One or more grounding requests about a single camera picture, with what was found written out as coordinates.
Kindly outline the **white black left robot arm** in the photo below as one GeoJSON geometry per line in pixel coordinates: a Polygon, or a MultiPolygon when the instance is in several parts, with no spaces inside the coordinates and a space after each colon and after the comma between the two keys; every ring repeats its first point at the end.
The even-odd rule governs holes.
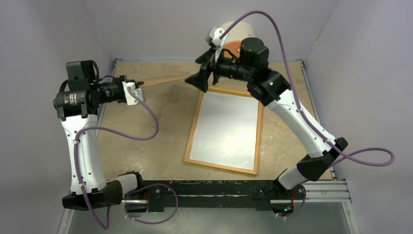
{"type": "Polygon", "coordinates": [[[125,173],[107,181],[99,164],[97,145],[98,108],[110,102],[137,105],[133,98],[144,100],[142,81],[125,75],[103,82],[93,60],[66,63],[68,78],[56,95],[53,105],[65,131],[71,162],[71,187],[62,198],[66,209],[89,210],[121,203],[127,193],[132,199],[145,194],[137,173],[125,173]]]}

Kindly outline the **brown backing board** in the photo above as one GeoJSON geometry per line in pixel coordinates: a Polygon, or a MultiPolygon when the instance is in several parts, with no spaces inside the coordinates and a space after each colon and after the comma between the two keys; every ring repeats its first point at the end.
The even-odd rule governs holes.
{"type": "Polygon", "coordinates": [[[186,79],[189,75],[172,75],[172,76],[162,76],[162,77],[155,77],[155,78],[147,78],[142,80],[143,84],[139,85],[139,87],[148,87],[157,84],[163,84],[167,82],[173,82],[177,80],[186,79]]]}

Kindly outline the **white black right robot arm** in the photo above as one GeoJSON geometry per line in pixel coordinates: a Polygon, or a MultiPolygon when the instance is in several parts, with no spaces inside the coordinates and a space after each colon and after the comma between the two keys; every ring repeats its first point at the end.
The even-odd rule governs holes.
{"type": "Polygon", "coordinates": [[[286,198],[297,185],[306,181],[317,181],[338,158],[348,142],[327,132],[295,100],[292,85],[281,73],[268,67],[269,49],[259,38],[241,41],[240,56],[226,58],[222,53],[216,58],[218,49],[211,47],[196,59],[199,71],[185,79],[185,83],[202,92],[208,90],[208,79],[213,84],[225,77],[246,82],[247,91],[264,107],[278,115],[304,146],[307,154],[296,166],[283,171],[274,180],[274,194],[286,198]]]}

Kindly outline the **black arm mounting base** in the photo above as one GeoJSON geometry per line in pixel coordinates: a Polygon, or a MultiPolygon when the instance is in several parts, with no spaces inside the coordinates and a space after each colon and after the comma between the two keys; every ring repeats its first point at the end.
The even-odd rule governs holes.
{"type": "Polygon", "coordinates": [[[143,191],[126,195],[128,213],[163,212],[166,208],[248,208],[292,213],[305,199],[302,185],[285,190],[273,180],[144,180],[143,191]]]}

